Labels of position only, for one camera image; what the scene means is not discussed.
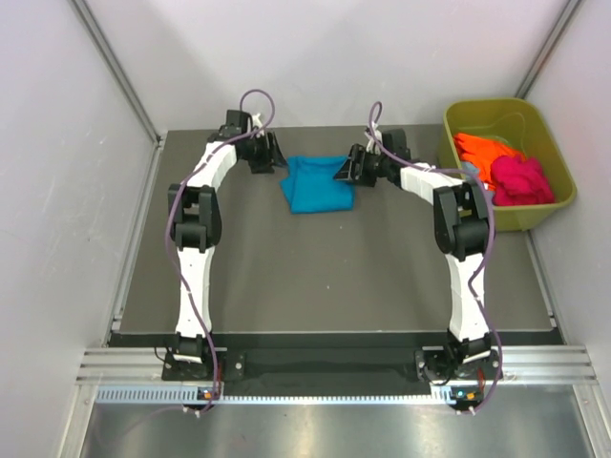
folded blue cloth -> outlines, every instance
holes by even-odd
[[[352,210],[354,187],[333,179],[346,159],[346,156],[289,157],[286,160],[289,175],[280,186],[291,213]]]

metal post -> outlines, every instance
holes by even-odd
[[[140,102],[140,99],[138,98],[134,87],[132,86],[127,75],[121,68],[121,65],[119,64],[118,59],[116,58],[115,53],[113,52],[113,49],[111,48],[110,44],[108,43],[108,40],[104,36],[102,29],[97,24],[94,14],[89,8],[89,5],[87,5],[86,0],[69,0],[69,2],[73,6],[76,15],[85,26],[85,29],[87,30],[87,33],[94,42],[95,47],[102,55],[104,62],[106,62],[108,69],[110,70],[113,78],[116,81],[116,84],[118,84],[119,88],[125,95],[127,102],[134,110],[134,113],[140,121],[140,124],[142,124],[142,127],[144,128],[148,136],[151,137],[151,139],[156,144],[159,144],[160,135],[156,131],[155,126],[151,121],[151,118],[149,117],[149,115],[147,115],[146,110],[144,110],[144,107],[142,106],[142,103]]]
[[[533,64],[531,65],[529,71],[524,76],[522,83],[519,85],[519,88],[516,92],[517,98],[526,98],[528,93],[533,88],[535,81],[537,81],[538,76],[540,75],[543,67],[547,63],[550,55],[558,45],[561,37],[566,32],[571,20],[575,17],[579,7],[583,4],[583,0],[568,0],[564,8],[560,12],[554,27],[551,29],[547,38],[543,42],[543,46],[537,53],[537,57],[535,58]]]

gray floor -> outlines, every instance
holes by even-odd
[[[434,159],[438,126],[406,127],[412,152]],[[361,127],[276,130],[285,156],[345,155]],[[122,332],[173,332],[179,283],[162,238],[167,188],[200,158],[208,133],[170,132],[146,220]],[[279,180],[238,164],[219,191],[223,235],[212,264],[216,332],[442,331],[450,274],[431,206],[387,182],[358,189],[351,212],[294,216]],[[524,234],[498,234],[486,306],[503,330],[551,328]]]
[[[199,420],[170,411],[121,437],[157,408],[95,406],[82,458],[594,457],[571,387],[502,386],[475,417],[446,406],[219,406]]]

cable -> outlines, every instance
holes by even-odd
[[[371,107],[371,110],[369,110],[368,126],[372,133],[375,132],[373,128],[374,127],[373,123],[376,122],[376,120],[380,118],[381,114],[382,114],[382,102],[377,101],[373,104],[373,106]],[[496,328],[493,326],[490,316],[488,315],[488,312],[484,308],[484,304],[482,303],[481,299],[479,298],[479,296],[477,296],[477,292],[475,291],[475,288],[474,288],[474,281],[479,276],[479,274],[484,270],[486,265],[488,264],[488,261],[490,260],[490,256],[492,255],[493,245],[495,243],[495,211],[493,208],[492,200],[488,196],[488,193],[486,193],[486,188],[484,187],[484,183],[482,183],[482,181],[479,179],[479,176],[477,174],[469,170],[462,170],[462,169],[430,169],[429,170],[428,168],[425,169],[424,167],[419,167],[415,164],[412,164],[406,161],[404,158],[391,153],[389,150],[387,150],[384,147],[382,142],[378,138],[376,138],[375,135],[371,135],[371,138],[373,139],[376,146],[380,149],[382,153],[384,153],[386,156],[390,157],[391,159],[393,159],[394,161],[398,162],[399,164],[405,167],[412,167],[421,172],[431,172],[431,173],[443,174],[443,175],[458,174],[458,175],[466,175],[468,177],[471,177],[475,181],[475,183],[477,183],[477,186],[479,186],[479,189],[481,190],[482,195],[484,196],[484,200],[486,201],[486,213],[488,214],[488,243],[486,245],[486,250],[484,251],[484,256],[482,257],[481,263],[477,266],[477,268],[474,270],[473,274],[469,278],[468,285],[469,285],[469,290],[471,291],[471,294],[473,295],[475,302],[477,303],[477,307],[479,308],[479,311],[481,312],[482,317],[484,317],[484,322],[490,329],[490,332],[492,332],[493,336],[495,337],[496,346],[498,348],[497,350],[498,351],[498,368],[496,369],[495,377],[490,386],[490,389],[488,390],[488,393],[484,396],[484,399],[479,404],[479,406],[475,407],[473,410],[473,414],[476,414],[479,410],[481,410],[485,405],[489,403],[490,399],[492,398],[493,394],[495,393],[496,386],[498,385],[498,381],[500,380],[500,376],[502,373],[502,367],[503,367],[503,348],[502,348],[502,343],[500,341],[500,336],[498,335],[498,331],[496,330]]]
[[[189,302],[191,303],[191,308],[193,309],[193,313],[195,314],[196,318],[198,319],[198,322],[200,323],[201,329],[203,330],[203,333],[205,335],[206,341],[208,342],[208,346],[210,347],[210,353],[212,355],[212,366],[213,366],[213,372],[212,372],[212,397],[208,401],[208,404],[206,404],[206,406],[200,411],[200,413],[204,413],[204,412],[210,410],[213,407],[212,402],[215,400],[215,398],[219,394],[217,392],[217,388],[218,388],[218,385],[220,383],[220,380],[219,380],[219,374],[220,374],[220,372],[219,372],[219,361],[217,359],[216,348],[214,346],[214,343],[212,342],[212,337],[210,336],[210,332],[208,331],[208,328],[206,327],[205,323],[203,322],[203,318],[201,317],[201,314],[200,314],[200,312],[198,311],[198,308],[195,305],[195,300],[193,299],[193,293],[191,292],[191,286],[189,285],[189,283],[186,280],[186,278],[181,274],[181,272],[180,272],[180,265],[174,260],[174,256],[173,256],[174,253],[172,252],[172,248],[171,248],[172,238],[170,237],[170,232],[172,230],[172,223],[174,221],[174,216],[175,216],[175,214],[176,214],[176,212],[177,212],[177,210],[179,208],[180,199],[182,198],[182,194],[184,193],[184,190],[187,187],[188,181],[192,177],[195,177],[199,172],[201,172],[208,165],[208,163],[210,162],[210,159],[221,148],[223,148],[225,146],[228,146],[228,145],[231,145],[231,144],[234,144],[235,142],[240,141],[242,139],[252,137],[252,136],[256,135],[259,131],[262,131],[262,130],[266,129],[269,126],[269,124],[271,124],[271,121],[274,119],[274,116],[276,114],[276,104],[274,103],[274,99],[271,97],[271,95],[268,94],[266,91],[263,91],[261,89],[251,89],[250,91],[246,92],[242,96],[242,98],[240,99],[240,109],[242,109],[242,105],[243,105],[244,100],[249,95],[254,94],[254,93],[264,95],[267,98],[267,100],[269,101],[269,105],[271,106],[271,114],[270,114],[269,118],[263,124],[263,126],[261,128],[254,129],[254,130],[252,130],[250,132],[247,132],[245,134],[234,136],[233,138],[230,138],[229,140],[225,140],[223,143],[221,143],[219,146],[217,146],[212,151],[212,153],[210,153],[210,155],[206,158],[206,160],[202,163],[202,165],[200,167],[198,167],[196,170],[191,172],[183,181],[180,182],[180,187],[179,187],[179,190],[178,190],[178,192],[176,194],[174,202],[172,203],[172,208],[170,209],[170,215],[168,216],[167,224],[166,224],[166,227],[165,227],[164,245],[165,245],[166,254],[168,255],[168,259],[172,263],[172,265],[173,265],[173,267],[174,267],[174,269],[176,271],[176,274],[177,274],[177,276],[180,279],[181,284],[187,290],[187,294],[188,294],[188,297],[189,297]],[[157,356],[157,358],[160,361],[163,361],[161,359],[161,357],[159,356],[156,347],[155,347],[155,356]],[[181,410],[181,411],[183,411],[183,406],[164,406],[162,408],[159,408],[159,409],[149,413],[144,418],[134,422],[132,425],[127,427],[127,429],[125,429],[112,442],[105,442],[104,440],[102,440],[101,435],[100,435],[100,431],[99,431],[100,425],[97,424],[95,426],[95,438],[96,438],[96,440],[103,447],[110,448],[110,447],[116,445],[121,439],[123,439],[125,436],[127,436],[130,432],[132,432],[134,429],[136,429],[137,427],[139,427],[143,423],[147,422],[148,420],[152,419],[153,417],[157,417],[159,414],[161,414],[163,412],[167,412],[167,411],[170,411],[170,410]]]

orange cloth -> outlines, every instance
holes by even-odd
[[[456,134],[454,145],[460,160],[471,162],[479,169],[479,179],[488,183],[490,191],[495,190],[495,183],[492,179],[492,165],[501,156],[519,157],[522,161],[526,156],[500,141],[481,138],[479,136]]]

